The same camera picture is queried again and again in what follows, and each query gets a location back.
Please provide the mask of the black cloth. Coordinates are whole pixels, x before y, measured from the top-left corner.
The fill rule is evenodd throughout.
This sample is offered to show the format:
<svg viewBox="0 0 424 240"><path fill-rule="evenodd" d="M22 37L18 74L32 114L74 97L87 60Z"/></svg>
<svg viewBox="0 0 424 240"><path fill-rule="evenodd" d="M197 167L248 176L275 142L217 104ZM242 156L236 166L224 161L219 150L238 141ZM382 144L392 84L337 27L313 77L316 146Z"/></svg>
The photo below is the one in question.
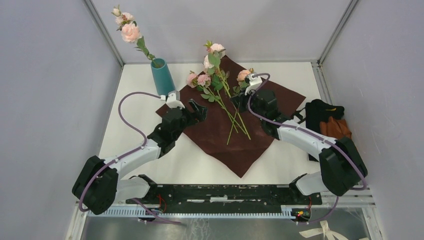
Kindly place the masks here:
<svg viewBox="0 0 424 240"><path fill-rule="evenodd" d="M344 116L345 108L343 106L330 105L320 99L314 99L305 104L306 128L318 134L328 136L321 130L320 123L328 123L329 118L341 120Z"/></svg>

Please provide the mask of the white paper strip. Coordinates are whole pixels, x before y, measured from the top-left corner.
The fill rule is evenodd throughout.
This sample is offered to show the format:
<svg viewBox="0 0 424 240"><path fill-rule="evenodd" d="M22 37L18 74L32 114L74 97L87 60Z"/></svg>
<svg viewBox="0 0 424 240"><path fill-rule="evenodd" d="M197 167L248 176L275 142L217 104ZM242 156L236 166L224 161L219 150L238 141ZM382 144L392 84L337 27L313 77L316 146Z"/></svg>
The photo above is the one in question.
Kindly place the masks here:
<svg viewBox="0 0 424 240"><path fill-rule="evenodd" d="M300 236L305 239L312 237L322 237L323 240L349 240L349 238L343 234L331 230L327 220L320 221L319 225L320 227L300 231Z"/></svg>

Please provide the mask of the pale pink rose stem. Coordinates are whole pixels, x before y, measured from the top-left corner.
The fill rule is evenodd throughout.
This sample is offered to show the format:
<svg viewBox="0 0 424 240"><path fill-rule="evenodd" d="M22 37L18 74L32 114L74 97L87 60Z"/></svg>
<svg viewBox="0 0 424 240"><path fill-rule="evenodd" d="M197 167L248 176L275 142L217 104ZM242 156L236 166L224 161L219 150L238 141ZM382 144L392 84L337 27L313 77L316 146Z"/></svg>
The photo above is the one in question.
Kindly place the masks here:
<svg viewBox="0 0 424 240"><path fill-rule="evenodd" d="M233 87L230 87L228 82L230 73L228 71L224 71L224 69L221 67L223 58L226 56L226 48L222 44L213 43L210 40L206 41L204 47L206 48L207 54L203 60L203 74L214 77L214 80L219 80L221 83L223 83L223 88L219 92L224 102L225 97L230 98L234 95Z"/></svg>

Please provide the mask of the black ribbon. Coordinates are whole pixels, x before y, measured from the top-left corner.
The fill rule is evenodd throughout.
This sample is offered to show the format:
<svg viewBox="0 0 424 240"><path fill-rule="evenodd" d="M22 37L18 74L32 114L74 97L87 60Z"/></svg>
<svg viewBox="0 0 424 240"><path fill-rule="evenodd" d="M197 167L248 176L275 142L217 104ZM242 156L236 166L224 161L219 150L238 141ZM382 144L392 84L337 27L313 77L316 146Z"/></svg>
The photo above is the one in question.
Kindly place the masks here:
<svg viewBox="0 0 424 240"><path fill-rule="evenodd" d="M305 110L305 107L296 110L290 117L292 120L294 120L297 124L302 124L306 121L306 117L302 115L302 112Z"/></svg>

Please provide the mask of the red paper bouquet wrapper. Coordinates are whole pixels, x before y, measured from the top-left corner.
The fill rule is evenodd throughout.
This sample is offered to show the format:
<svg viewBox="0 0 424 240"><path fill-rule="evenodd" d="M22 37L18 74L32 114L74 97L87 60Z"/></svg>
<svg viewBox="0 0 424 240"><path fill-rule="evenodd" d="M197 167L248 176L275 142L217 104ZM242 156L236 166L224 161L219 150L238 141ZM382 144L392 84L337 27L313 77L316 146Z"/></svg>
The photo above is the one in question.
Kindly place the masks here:
<svg viewBox="0 0 424 240"><path fill-rule="evenodd" d="M232 123L235 107L229 100L224 89L219 91L225 108L216 102L203 98L203 90L197 90L187 84L190 73L203 75L200 64L172 64L171 73L180 92L180 99L187 102L195 100L207 107L205 121L184 130L190 138L207 155L226 165L238 177L242 178L252 164L270 147L275 140L267 135L261 121L249 113L241 112Z"/></svg>

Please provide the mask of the orange cloth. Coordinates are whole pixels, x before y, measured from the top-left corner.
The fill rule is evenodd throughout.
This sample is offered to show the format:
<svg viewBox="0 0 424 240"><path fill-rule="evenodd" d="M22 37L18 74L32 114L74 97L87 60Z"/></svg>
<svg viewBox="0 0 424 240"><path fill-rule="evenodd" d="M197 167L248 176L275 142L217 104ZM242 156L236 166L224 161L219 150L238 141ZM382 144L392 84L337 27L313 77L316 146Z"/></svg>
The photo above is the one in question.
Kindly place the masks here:
<svg viewBox="0 0 424 240"><path fill-rule="evenodd" d="M327 121L321 121L319 123L319 128L321 134L327 137L336 138L338 140L344 137L349 139L352 138L352 132L345 119L335 119L330 116Z"/></svg>

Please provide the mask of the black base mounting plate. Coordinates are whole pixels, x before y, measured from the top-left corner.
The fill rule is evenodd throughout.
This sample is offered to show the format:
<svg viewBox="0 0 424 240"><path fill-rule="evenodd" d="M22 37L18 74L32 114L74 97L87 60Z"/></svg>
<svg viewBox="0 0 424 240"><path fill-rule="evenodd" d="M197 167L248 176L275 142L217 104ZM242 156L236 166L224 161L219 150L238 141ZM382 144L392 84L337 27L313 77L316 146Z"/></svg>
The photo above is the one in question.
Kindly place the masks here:
<svg viewBox="0 0 424 240"><path fill-rule="evenodd" d="M321 205L320 193L305 196L288 184L182 185L154 184L139 199L166 214L280 213L282 206Z"/></svg>

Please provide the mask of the teal ceramic vase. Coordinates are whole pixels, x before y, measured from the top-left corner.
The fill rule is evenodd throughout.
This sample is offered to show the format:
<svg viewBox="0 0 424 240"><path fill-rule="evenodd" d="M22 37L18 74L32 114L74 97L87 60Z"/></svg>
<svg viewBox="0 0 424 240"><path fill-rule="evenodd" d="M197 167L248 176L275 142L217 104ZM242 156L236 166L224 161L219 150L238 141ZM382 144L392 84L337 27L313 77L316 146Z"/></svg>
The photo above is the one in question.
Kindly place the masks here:
<svg viewBox="0 0 424 240"><path fill-rule="evenodd" d="M164 59L154 59L150 67L158 95L168 95L168 93L176 90L168 64Z"/></svg>

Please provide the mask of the pink flower stem in vase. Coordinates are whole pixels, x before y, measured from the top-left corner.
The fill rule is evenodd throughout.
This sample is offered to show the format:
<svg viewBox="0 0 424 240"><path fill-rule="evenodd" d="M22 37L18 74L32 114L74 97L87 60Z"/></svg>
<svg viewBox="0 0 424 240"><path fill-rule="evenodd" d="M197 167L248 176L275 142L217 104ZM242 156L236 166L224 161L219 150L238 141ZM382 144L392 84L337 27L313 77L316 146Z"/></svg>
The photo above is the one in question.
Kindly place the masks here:
<svg viewBox="0 0 424 240"><path fill-rule="evenodd" d="M115 17L115 23L118 25L117 31L120 32L122 40L133 44L138 52L143 53L149 61L154 62L156 56L148 50L135 17L129 12L122 12L120 5L114 6L111 14Z"/></svg>

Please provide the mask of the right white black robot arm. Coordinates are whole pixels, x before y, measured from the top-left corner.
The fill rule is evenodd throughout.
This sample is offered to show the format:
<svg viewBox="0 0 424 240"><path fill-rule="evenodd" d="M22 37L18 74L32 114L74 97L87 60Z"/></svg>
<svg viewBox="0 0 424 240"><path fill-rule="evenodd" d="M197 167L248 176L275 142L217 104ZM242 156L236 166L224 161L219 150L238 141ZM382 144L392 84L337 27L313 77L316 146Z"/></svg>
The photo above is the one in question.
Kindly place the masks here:
<svg viewBox="0 0 424 240"><path fill-rule="evenodd" d="M302 127L279 111L271 90L240 93L230 101L240 112L249 111L259 118L267 135L290 143L318 160L318 172L306 173L292 181L295 187L289 189L288 196L293 203L302 204L314 193L331 192L341 197L350 190L366 189L368 170L350 138L336 139Z"/></svg>

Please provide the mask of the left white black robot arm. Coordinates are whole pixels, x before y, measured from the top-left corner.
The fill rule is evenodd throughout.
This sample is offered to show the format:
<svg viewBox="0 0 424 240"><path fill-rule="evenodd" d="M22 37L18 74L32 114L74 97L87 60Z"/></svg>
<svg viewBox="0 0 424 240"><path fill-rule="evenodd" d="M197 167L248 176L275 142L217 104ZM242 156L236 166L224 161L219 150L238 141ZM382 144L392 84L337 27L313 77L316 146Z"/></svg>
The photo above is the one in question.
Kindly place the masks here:
<svg viewBox="0 0 424 240"><path fill-rule="evenodd" d="M161 123L149 134L146 141L126 153L101 159L94 155L83 166L77 177L72 194L78 198L82 212L95 215L104 213L111 205L132 198L145 204L153 203L157 190L141 177L124 179L140 166L166 155L176 145L177 139L187 127L203 122L208 109L188 101L189 111L181 103L171 107L162 116Z"/></svg>

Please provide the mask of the single peach rose stem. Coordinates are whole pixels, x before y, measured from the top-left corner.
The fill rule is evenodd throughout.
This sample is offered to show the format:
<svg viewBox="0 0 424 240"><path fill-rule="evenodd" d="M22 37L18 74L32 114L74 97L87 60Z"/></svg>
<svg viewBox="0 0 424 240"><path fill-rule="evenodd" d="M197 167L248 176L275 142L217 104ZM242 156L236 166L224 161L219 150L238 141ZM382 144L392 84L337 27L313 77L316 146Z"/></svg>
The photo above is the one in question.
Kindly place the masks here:
<svg viewBox="0 0 424 240"><path fill-rule="evenodd" d="M239 72L239 74L237 75L237 78L236 78L238 86L233 87L233 92L234 92L233 96L234 97L236 96L236 94L240 94L242 92L243 88L246 88L248 86L248 83L245 80L245 78L249 74L252 74L252 73L254 73L253 68L245 69L245 70L242 70L242 71ZM246 128L246 126L243 122L243 119L241 118L241 115L239 113L239 107L237 106L235 108L235 113L233 115L233 119L231 120L231 128L230 128L228 138L227 138L227 142L226 142L227 145L229 145L229 143L230 143L230 139L232 137L233 130L237 130L237 126L236 126L237 123L238 123L237 118L241 121L241 127L240 127L241 131L248 137L249 140L251 139L249 132L248 132L248 130L247 130L247 128Z"/></svg>

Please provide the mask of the pink double rose stem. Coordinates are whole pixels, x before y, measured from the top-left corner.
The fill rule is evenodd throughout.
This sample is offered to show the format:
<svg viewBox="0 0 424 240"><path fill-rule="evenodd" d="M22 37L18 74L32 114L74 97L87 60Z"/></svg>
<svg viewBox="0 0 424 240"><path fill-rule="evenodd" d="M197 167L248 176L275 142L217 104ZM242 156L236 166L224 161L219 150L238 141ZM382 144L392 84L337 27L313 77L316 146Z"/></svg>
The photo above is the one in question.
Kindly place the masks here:
<svg viewBox="0 0 424 240"><path fill-rule="evenodd" d="M229 136L231 136L233 130L238 133L238 129L240 129L245 135L248 135L247 130L237 121L237 113L232 114L225 106L224 100L220 94L220 90L224 85L220 80L214 80L214 77L205 73L196 74L194 71L190 71L186 79L186 85L192 89L196 89L200 92L200 96L203 99L210 103L217 103L220 108L225 111L231 122Z"/></svg>

